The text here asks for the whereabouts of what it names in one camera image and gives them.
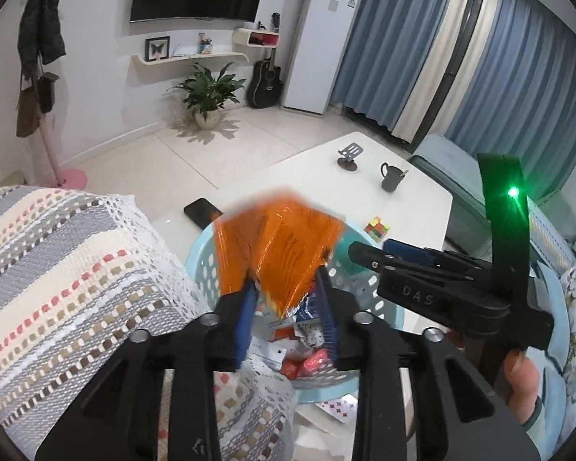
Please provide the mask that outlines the person's right hand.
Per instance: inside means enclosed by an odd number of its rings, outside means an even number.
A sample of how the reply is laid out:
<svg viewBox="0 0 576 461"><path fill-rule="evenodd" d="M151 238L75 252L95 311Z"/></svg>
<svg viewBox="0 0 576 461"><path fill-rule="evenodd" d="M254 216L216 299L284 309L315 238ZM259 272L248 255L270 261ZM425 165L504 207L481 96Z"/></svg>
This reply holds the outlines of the person's right hand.
<svg viewBox="0 0 576 461"><path fill-rule="evenodd" d="M524 425L536 411L540 384L539 371L525 352L513 350L503 360L503 376L510 386L506 405Z"/></svg>

